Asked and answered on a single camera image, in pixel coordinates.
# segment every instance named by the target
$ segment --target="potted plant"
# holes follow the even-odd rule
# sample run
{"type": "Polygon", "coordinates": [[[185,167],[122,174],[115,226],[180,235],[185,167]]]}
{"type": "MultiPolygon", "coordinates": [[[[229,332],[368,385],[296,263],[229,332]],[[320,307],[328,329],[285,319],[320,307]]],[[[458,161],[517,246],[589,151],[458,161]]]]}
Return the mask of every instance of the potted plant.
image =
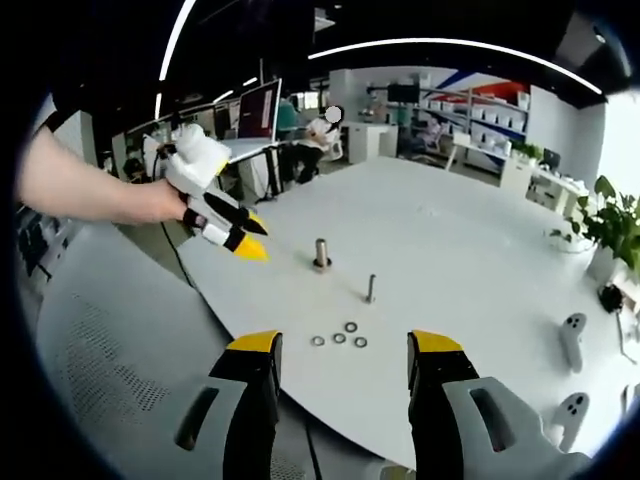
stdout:
{"type": "Polygon", "coordinates": [[[513,142],[512,152],[515,154],[512,156],[517,160],[528,161],[528,163],[532,165],[540,162],[543,156],[542,149],[540,147],[537,147],[532,143],[526,143],[519,140],[513,142]]]}
{"type": "Polygon", "coordinates": [[[594,191],[598,205],[590,206],[589,197],[580,197],[578,216],[567,218],[572,233],[553,230],[551,236],[567,242],[586,238],[597,245],[587,274],[600,285],[609,283],[625,266],[640,282],[639,199],[616,192],[605,176],[598,178],[594,191]]]}

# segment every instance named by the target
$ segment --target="round white table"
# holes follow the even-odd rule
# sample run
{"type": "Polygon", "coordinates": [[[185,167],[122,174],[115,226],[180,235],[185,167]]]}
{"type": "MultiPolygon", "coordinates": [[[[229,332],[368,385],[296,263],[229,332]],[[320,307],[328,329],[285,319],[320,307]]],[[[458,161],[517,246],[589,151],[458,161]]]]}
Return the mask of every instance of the round white table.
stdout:
{"type": "Polygon", "coordinates": [[[202,238],[180,248],[183,262],[234,337],[283,332],[283,389],[353,442],[415,467],[406,378],[413,329],[462,344],[481,376],[498,378],[543,419],[571,393],[587,392],[576,451],[593,454],[620,420],[620,395],[640,370],[620,355],[615,318],[583,277],[589,254],[560,253],[545,237],[560,216],[390,158],[317,178],[260,204],[259,214],[270,262],[244,262],[202,238]],[[324,274],[311,266],[317,238],[333,261],[324,274]],[[579,375],[558,341],[558,326],[575,312],[588,318],[579,375]],[[345,332],[349,321],[356,334],[345,332]],[[346,343],[334,343],[337,332],[346,343]],[[315,335],[324,346],[312,345],[315,335]],[[355,336],[368,346],[354,346],[355,336]]]}

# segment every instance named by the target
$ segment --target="metal bolt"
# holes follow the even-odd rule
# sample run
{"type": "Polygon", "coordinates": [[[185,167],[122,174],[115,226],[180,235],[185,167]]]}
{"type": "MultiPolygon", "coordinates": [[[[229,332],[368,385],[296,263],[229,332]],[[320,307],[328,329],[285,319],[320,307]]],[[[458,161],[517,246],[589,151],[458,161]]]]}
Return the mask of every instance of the metal bolt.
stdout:
{"type": "Polygon", "coordinates": [[[367,294],[367,303],[373,303],[375,301],[375,297],[373,296],[373,283],[376,280],[376,276],[371,274],[369,277],[369,293],[367,294]]]}
{"type": "Polygon", "coordinates": [[[316,258],[313,266],[321,272],[331,266],[331,259],[327,254],[327,241],[324,238],[316,240],[316,258]]]}
{"type": "Polygon", "coordinates": [[[319,267],[327,266],[327,242],[324,238],[316,240],[316,262],[319,267]]]}

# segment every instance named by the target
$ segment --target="person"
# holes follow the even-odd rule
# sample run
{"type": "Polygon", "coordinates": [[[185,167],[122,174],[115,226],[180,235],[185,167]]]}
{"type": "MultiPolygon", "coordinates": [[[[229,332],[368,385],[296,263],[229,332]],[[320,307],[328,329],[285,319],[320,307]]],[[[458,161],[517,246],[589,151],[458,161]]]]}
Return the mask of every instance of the person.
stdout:
{"type": "Polygon", "coordinates": [[[83,159],[41,127],[18,170],[17,197],[54,217],[142,224],[182,220],[187,205],[166,180],[125,183],[83,159]]]}
{"type": "Polygon", "coordinates": [[[278,105],[278,120],[276,123],[276,138],[279,141],[287,139],[291,133],[298,127],[298,112],[293,100],[296,97],[283,96],[278,105]]]}
{"type": "Polygon", "coordinates": [[[287,167],[283,172],[283,181],[294,178],[294,170],[299,162],[303,169],[298,183],[310,182],[318,170],[318,163],[331,146],[340,140],[340,125],[344,119],[344,108],[333,105],[327,108],[324,115],[312,120],[306,128],[305,138],[297,141],[287,152],[287,167]]]}

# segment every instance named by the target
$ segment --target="human arm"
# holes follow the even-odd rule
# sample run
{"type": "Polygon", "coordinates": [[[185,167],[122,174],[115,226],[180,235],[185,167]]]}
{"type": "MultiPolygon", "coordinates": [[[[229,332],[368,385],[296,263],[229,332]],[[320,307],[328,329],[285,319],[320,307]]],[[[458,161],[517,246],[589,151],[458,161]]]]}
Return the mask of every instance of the human arm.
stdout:
{"type": "Polygon", "coordinates": [[[18,198],[52,216],[116,223],[181,220],[186,205],[166,180],[145,185],[122,182],[85,163],[43,127],[18,172],[18,198]]]}
{"type": "Polygon", "coordinates": [[[318,145],[324,147],[328,145],[327,136],[324,132],[324,121],[320,118],[316,118],[309,125],[307,125],[306,137],[318,145]]]}

